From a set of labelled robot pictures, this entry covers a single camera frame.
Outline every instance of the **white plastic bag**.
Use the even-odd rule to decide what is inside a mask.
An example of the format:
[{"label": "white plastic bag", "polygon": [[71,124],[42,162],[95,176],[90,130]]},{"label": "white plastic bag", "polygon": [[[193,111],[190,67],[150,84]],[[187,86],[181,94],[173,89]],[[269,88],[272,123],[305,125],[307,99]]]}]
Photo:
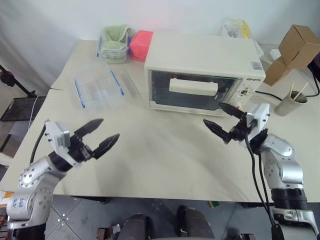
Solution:
[{"label": "white plastic bag", "polygon": [[221,36],[252,39],[259,57],[261,58],[264,55],[264,51],[261,49],[257,41],[253,39],[250,28],[245,20],[231,17],[228,18],[223,24]]}]

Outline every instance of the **oven handle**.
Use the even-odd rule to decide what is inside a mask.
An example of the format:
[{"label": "oven handle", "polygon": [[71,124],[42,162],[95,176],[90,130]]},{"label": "oven handle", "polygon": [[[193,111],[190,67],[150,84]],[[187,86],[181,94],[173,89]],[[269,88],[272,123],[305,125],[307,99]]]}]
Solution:
[{"label": "oven handle", "polygon": [[182,94],[214,96],[218,91],[218,83],[171,78],[169,91]]}]

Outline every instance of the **white curtain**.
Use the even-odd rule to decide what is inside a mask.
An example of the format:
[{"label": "white curtain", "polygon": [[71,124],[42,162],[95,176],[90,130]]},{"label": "white curtain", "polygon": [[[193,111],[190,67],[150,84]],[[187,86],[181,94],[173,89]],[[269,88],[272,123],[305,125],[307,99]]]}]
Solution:
[{"label": "white curtain", "polygon": [[46,95],[76,40],[29,1],[0,0],[0,64],[29,91]]}]

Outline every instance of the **black wire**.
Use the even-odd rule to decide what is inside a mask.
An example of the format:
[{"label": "black wire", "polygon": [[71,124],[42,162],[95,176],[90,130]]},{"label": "black wire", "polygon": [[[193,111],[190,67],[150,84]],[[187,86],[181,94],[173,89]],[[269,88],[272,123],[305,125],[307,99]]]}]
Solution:
[{"label": "black wire", "polygon": [[273,94],[271,94],[271,93],[269,93],[269,92],[264,92],[264,91],[255,91],[255,92],[258,93],[258,94],[269,95],[269,96],[271,96],[271,97],[274,97],[275,99],[278,99],[278,100],[282,101],[282,98],[280,98],[280,97],[278,97],[278,96],[276,96],[276,95],[273,95]]},{"label": "black wire", "polygon": [[[318,85],[316,76],[315,76],[315,74],[314,74],[313,72],[311,72],[311,73],[312,73],[312,76],[313,76],[313,79],[314,79],[315,87],[316,87],[316,89],[317,89],[317,94],[315,94],[315,95],[308,95],[308,96],[306,96],[307,98],[316,97],[316,96],[318,96],[318,95],[320,94],[320,88],[319,88],[319,85]],[[281,99],[280,97],[278,97],[278,96],[276,96],[276,95],[273,95],[273,94],[271,94],[271,93],[269,93],[269,92],[264,92],[264,91],[255,91],[255,92],[258,93],[258,94],[269,95],[269,96],[271,96],[271,97],[274,97],[274,98],[282,101],[282,99]]]},{"label": "black wire", "polygon": [[259,195],[259,198],[261,200],[261,203],[263,204],[264,209],[266,210],[266,212],[268,214],[270,223],[273,226],[274,225],[273,219],[271,217],[270,212],[268,211],[268,207],[267,207],[264,199],[262,198],[262,195],[261,195],[259,187],[258,187],[257,178],[256,178],[256,169],[255,169],[256,168],[256,159],[255,159],[254,152],[251,149],[247,133],[246,133],[246,135],[244,137],[244,140],[245,140],[245,145],[246,145],[246,147],[247,147],[247,149],[248,149],[248,151],[250,153],[251,159],[252,159],[252,177],[253,177],[253,182],[254,182],[254,185],[255,185],[255,189],[256,189],[256,191],[257,191],[257,193]]},{"label": "black wire", "polygon": [[318,90],[318,93],[315,94],[315,95],[308,95],[308,96],[306,96],[307,98],[316,97],[316,96],[318,96],[320,94],[320,89],[319,89],[319,85],[317,83],[316,76],[315,76],[315,74],[313,72],[311,72],[311,73],[312,73],[312,76],[313,76],[313,79],[314,79],[314,83],[315,83],[316,89]]},{"label": "black wire", "polygon": [[268,215],[269,215],[271,224],[272,224],[272,225],[275,225],[275,221],[274,221],[274,219],[271,217],[270,203],[269,203],[269,198],[268,198],[268,194],[267,194],[267,188],[266,188],[266,183],[265,183],[265,179],[264,179],[264,174],[263,174],[263,172],[262,172],[261,153],[258,154],[258,157],[259,157],[259,172],[260,172],[260,178],[261,178],[261,182],[262,182],[262,186],[263,186],[263,191],[264,191],[264,196],[265,196],[266,207],[267,207],[267,211],[268,211]]},{"label": "black wire", "polygon": [[42,130],[40,132],[40,135],[38,136],[38,138],[37,138],[37,140],[35,142],[35,145],[33,147],[33,150],[32,150],[32,153],[31,153],[31,158],[30,158],[30,164],[32,164],[34,162],[35,154],[36,154],[38,145],[39,145],[40,140],[41,140],[42,136],[44,135],[45,131],[46,131],[46,125],[44,124],[43,128],[42,128]]}]

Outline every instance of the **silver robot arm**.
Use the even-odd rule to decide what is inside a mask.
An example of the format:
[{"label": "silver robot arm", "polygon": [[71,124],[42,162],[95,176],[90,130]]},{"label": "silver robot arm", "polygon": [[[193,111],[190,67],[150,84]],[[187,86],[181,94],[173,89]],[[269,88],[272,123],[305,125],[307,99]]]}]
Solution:
[{"label": "silver robot arm", "polygon": [[272,213],[267,210],[273,222],[272,240],[320,240],[314,213],[308,209],[303,171],[295,160],[294,148],[263,129],[270,116],[269,104],[256,105],[250,112],[242,112],[226,103],[220,103],[220,107],[239,119],[237,125],[226,132],[212,121],[204,119],[204,124],[225,144],[235,140],[247,146],[245,138],[248,138],[250,149],[260,155],[274,201],[274,207],[270,208]]},{"label": "silver robot arm", "polygon": [[119,134],[108,137],[91,150],[82,137],[93,132],[103,119],[95,119],[79,128],[70,137],[60,122],[46,121],[42,133],[54,151],[32,162],[19,177],[19,183],[7,204],[9,240],[44,240],[54,189],[72,167],[80,167],[91,158],[98,159],[117,142]]},{"label": "silver robot arm", "polygon": [[308,209],[303,171],[295,160],[293,146],[269,134],[258,152],[274,201],[270,210],[281,228],[283,239],[318,239],[319,230],[313,211]]}]

